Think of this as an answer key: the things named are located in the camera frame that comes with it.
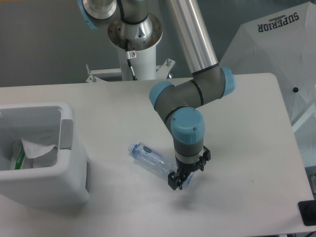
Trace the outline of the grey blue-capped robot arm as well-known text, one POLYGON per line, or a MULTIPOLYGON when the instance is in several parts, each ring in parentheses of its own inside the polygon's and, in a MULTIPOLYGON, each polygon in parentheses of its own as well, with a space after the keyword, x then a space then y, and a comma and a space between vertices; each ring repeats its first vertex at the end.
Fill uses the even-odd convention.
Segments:
MULTIPOLYGON (((162 25, 149 12, 146 0, 79 0, 77 4, 90 28, 108 27, 123 80, 158 77, 156 45, 162 38, 162 25)), ((160 82, 151 89, 149 99, 173 138, 177 170, 169 173, 167 181, 176 190, 211 158, 203 143, 205 127, 198 108, 232 93, 236 81, 230 69, 218 64, 198 3, 169 0, 167 7, 192 79, 180 85, 160 82)))

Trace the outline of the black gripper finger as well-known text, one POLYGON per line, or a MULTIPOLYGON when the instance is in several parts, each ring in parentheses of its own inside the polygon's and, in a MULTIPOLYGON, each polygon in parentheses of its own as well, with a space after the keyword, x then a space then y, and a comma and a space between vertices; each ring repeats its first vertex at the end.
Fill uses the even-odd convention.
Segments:
POLYGON ((167 177, 168 185, 172 190, 182 190, 188 186, 189 174, 181 174, 180 172, 170 172, 167 177))
POLYGON ((203 146, 202 150, 196 156, 197 170, 204 171, 206 163, 211 160, 211 151, 206 146, 203 146))

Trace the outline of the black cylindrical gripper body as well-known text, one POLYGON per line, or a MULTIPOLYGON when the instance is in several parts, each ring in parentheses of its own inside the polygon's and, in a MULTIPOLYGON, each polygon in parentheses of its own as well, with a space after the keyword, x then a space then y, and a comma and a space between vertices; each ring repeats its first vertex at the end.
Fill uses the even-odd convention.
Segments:
POLYGON ((205 159, 200 158, 197 162, 194 163, 183 163, 178 158, 176 158, 177 163, 177 172, 175 176, 180 180, 187 180, 191 173, 201 170, 204 171, 205 159))

